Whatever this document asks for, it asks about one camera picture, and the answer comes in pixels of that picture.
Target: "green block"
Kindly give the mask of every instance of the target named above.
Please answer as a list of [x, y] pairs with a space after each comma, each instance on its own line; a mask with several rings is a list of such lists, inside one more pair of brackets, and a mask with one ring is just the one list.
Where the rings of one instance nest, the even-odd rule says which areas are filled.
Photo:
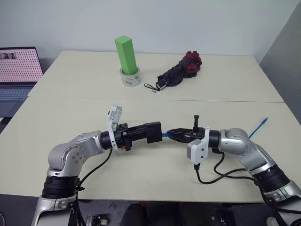
[[133, 75], [137, 72], [137, 65], [132, 39], [122, 35], [115, 39], [122, 72], [126, 75]]

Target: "wire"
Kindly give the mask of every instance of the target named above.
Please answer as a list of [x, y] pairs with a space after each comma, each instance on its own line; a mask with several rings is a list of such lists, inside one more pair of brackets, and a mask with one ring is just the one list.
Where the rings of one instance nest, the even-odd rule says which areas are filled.
[[[223, 162], [224, 158], [225, 158], [225, 153], [222, 152], [222, 158], [221, 158], [221, 159], [219, 160], [219, 162], [214, 166], [214, 171], [215, 171], [215, 173], [217, 173], [218, 175], [220, 175], [220, 177], [216, 178], [215, 180], [208, 181], [208, 182], [205, 182], [205, 181], [202, 181], [202, 180], [201, 180], [200, 175], [199, 175], [199, 173], [198, 173], [198, 170], [199, 170], [199, 164], [198, 164], [198, 165], [194, 165], [194, 168], [195, 168], [195, 171], [196, 171], [196, 173], [197, 173], [197, 177], [198, 177], [199, 182], [202, 183], [202, 184], [208, 185], [208, 184], [213, 184], [213, 183], [219, 181], [220, 179], [222, 179], [222, 178], [224, 178], [224, 177], [227, 177], [227, 178], [233, 178], [233, 179], [248, 179], [248, 180], [251, 180], [251, 181], [255, 182], [255, 180], [254, 180], [253, 178], [251, 178], [251, 177], [234, 177], [234, 176], [229, 176], [229, 174], [231, 174], [231, 173], [233, 173], [233, 172], [246, 171], [246, 169], [244, 169], [244, 168], [234, 169], [234, 170], [231, 170], [231, 171], [229, 171], [229, 172], [227, 172], [227, 173], [225, 173], [225, 174], [222, 174], [222, 173], [218, 172], [218, 171], [216, 170], [216, 168]], [[259, 187], [259, 186], [258, 186], [258, 188], [259, 188], [259, 190], [260, 190], [260, 193], [261, 193], [261, 196], [262, 196], [263, 201], [267, 204], [268, 207], [272, 208], [273, 210], [280, 211], [280, 212], [292, 213], [292, 214], [301, 214], [301, 211], [298, 211], [298, 210], [287, 210], [287, 209], [283, 209], [283, 208], [280, 208], [280, 207], [275, 206], [273, 203], [271, 203], [271, 202], [267, 199], [267, 197], [265, 197], [262, 188]]]
[[287, 210], [287, 209], [283, 209], [283, 208], [280, 208], [280, 207], [277, 207], [277, 206], [273, 205], [273, 204], [267, 199], [267, 197], [265, 197], [264, 192], [263, 192], [263, 190], [262, 190], [261, 187], [259, 187], [259, 190], [260, 190], [262, 199], [263, 199], [263, 201], [265, 202], [265, 204], [267, 204], [267, 206], [270, 207], [270, 208], [272, 208], [273, 210], [277, 210], [277, 211], [284, 212], [284, 213], [301, 214], [301, 211], [298, 211], [298, 210]]
[[198, 170], [199, 170], [199, 165], [200, 165], [200, 164], [194, 165], [194, 169], [195, 169], [195, 171], [196, 171], [196, 174], [197, 174], [197, 177], [198, 177], [198, 181], [199, 181], [200, 183], [202, 183], [202, 184], [205, 184], [205, 185], [213, 184], [213, 183], [219, 181], [219, 180], [222, 179], [222, 178], [249, 179], [249, 180], [254, 181], [254, 179], [251, 178], [251, 177], [234, 177], [234, 176], [229, 176], [229, 174], [234, 173], [234, 172], [245, 171], [244, 168], [234, 169], [234, 170], [231, 170], [231, 171], [229, 171], [229, 172], [227, 172], [227, 173], [224, 173], [224, 174], [218, 172], [218, 171], [216, 170], [216, 168], [222, 163], [222, 161], [224, 160], [224, 158], [225, 158], [225, 153], [222, 152], [222, 158], [221, 158], [221, 159], [219, 160], [219, 162], [214, 166], [214, 171], [215, 171], [215, 173], [217, 173], [218, 175], [220, 175], [220, 177], [218, 177], [218, 178], [216, 178], [216, 179], [214, 179], [214, 180], [212, 180], [212, 181], [202, 181], [202, 180], [201, 180], [201, 177], [200, 177], [200, 175], [199, 175], [199, 172], [198, 172]]
[[109, 158], [111, 157], [111, 154], [112, 154], [112, 148], [110, 150], [110, 153], [108, 155], [108, 157], [106, 158], [105, 161], [103, 161], [100, 165], [96, 166], [93, 170], [91, 170], [90, 172], [88, 172], [87, 175], [84, 176], [84, 178], [80, 181], [80, 184], [79, 184], [79, 187], [83, 184], [83, 182], [92, 174], [94, 173], [96, 170], [98, 170], [100, 167], [102, 167], [108, 160]]
[[145, 86], [146, 88], [153, 89], [153, 90], [155, 90], [155, 91], [160, 91], [160, 89], [155, 88], [155, 87], [153, 87], [152, 85], [150, 85], [150, 84], [148, 84], [148, 83], [145, 83], [144, 86]]
[[259, 130], [259, 128], [263, 125], [263, 124], [265, 124], [265, 122], [268, 120], [269, 118], [268, 117], [266, 117], [261, 123], [260, 123], [260, 125], [251, 133], [251, 135], [249, 136], [249, 138], [251, 138], [253, 135], [254, 135], [254, 133], [256, 133], [256, 131], [257, 130]]
[[[216, 168], [222, 163], [222, 161], [224, 161], [224, 159], [225, 159], [225, 153], [224, 152], [222, 152], [222, 158], [221, 158], [221, 160], [214, 166], [214, 168], [213, 168], [213, 170], [215, 171], [215, 173], [216, 174], [218, 174], [218, 175], [220, 175], [220, 176], [223, 176], [224, 174], [222, 174], [222, 173], [220, 173], [220, 172], [218, 172], [217, 170], [216, 170]], [[245, 168], [239, 168], [239, 169], [237, 169], [237, 172], [238, 171], [246, 171], [246, 169]], [[237, 176], [226, 176], [227, 178], [232, 178], [232, 179], [248, 179], [248, 180], [251, 180], [251, 181], [255, 181], [253, 178], [251, 178], [251, 177], [237, 177]]]
[[[96, 166], [93, 170], [91, 170], [90, 172], [87, 173], [87, 175], [84, 176], [84, 178], [80, 181], [78, 188], [81, 187], [81, 185], [83, 184], [83, 182], [92, 174], [94, 173], [96, 170], [98, 170], [100, 167], [102, 167], [111, 157], [112, 155], [112, 148], [110, 150], [110, 153], [108, 155], [108, 157], [98, 166]], [[80, 208], [79, 208], [79, 200], [78, 200], [78, 192], [76, 192], [76, 198], [75, 198], [75, 204], [74, 204], [74, 210], [77, 211], [78, 216], [77, 216], [77, 220], [79, 223], [79, 226], [87, 226], [85, 223], [85, 220], [83, 218], [83, 215], [81, 214]]]
[[170, 137], [170, 133], [162, 133], [162, 137]]
[[3, 226], [5, 226], [5, 218], [4, 218], [4, 216], [2, 215], [2, 213], [0, 213], [0, 216], [2, 217], [2, 223], [3, 223]]

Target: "robotic arm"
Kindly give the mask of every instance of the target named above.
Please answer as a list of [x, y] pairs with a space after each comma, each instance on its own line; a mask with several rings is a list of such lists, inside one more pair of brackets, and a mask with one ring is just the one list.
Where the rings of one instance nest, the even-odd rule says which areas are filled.
[[38, 199], [32, 226], [77, 225], [76, 193], [83, 189], [79, 174], [88, 158], [103, 154], [107, 149], [129, 151], [132, 141], [143, 138], [148, 143], [162, 141], [160, 122], [128, 128], [126, 123], [118, 125], [121, 113], [121, 107], [111, 107], [108, 131], [84, 133], [51, 150], [44, 189]]
[[209, 147], [215, 153], [225, 152], [235, 156], [271, 203], [270, 207], [278, 211], [284, 222], [288, 226], [301, 224], [301, 189], [284, 174], [261, 146], [249, 139], [244, 130], [233, 128], [216, 131], [199, 128], [198, 116], [195, 116], [193, 129], [172, 129], [167, 133], [173, 140], [188, 143], [187, 157], [197, 168], [206, 159]]

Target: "table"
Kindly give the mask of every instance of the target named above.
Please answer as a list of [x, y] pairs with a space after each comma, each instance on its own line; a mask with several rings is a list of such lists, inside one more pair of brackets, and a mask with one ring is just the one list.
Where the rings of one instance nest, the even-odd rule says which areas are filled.
[[139, 54], [142, 84], [122, 84], [117, 53], [63, 51], [30, 97], [93, 97], [147, 100], [283, 102], [252, 56], [201, 55], [198, 75], [177, 87], [153, 93], [157, 77], [179, 62], [183, 54]]
[[[112, 104], [123, 107], [120, 123], [127, 122], [131, 127], [161, 121], [163, 132], [192, 128], [193, 115], [199, 114], [199, 126], [239, 127], [250, 134], [268, 116], [269, 120], [252, 140], [301, 186], [296, 170], [301, 158], [298, 151], [301, 127], [284, 103], [30, 97], [0, 135], [0, 193], [40, 195], [50, 150], [81, 133], [106, 130], [107, 112]], [[108, 152], [88, 159], [80, 178], [101, 163]], [[213, 166], [220, 157], [210, 153], [201, 165], [200, 175], [204, 180], [216, 177]], [[241, 168], [241, 164], [226, 155], [220, 171], [233, 168]], [[131, 151], [114, 152], [111, 159], [85, 181], [84, 187], [79, 194], [82, 199], [262, 201], [259, 190], [248, 180], [225, 178], [212, 185], [200, 184], [193, 164], [186, 158], [186, 145], [169, 138], [153, 144], [136, 141]]]

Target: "white tape roll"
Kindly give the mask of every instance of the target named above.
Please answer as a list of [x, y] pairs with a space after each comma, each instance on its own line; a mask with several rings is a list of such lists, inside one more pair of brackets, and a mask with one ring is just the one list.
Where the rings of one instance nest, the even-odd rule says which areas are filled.
[[138, 69], [137, 72], [133, 75], [125, 75], [122, 72], [122, 68], [120, 69], [121, 80], [125, 86], [133, 87], [140, 84], [141, 82], [140, 69], [139, 67], [137, 67], [137, 69]]

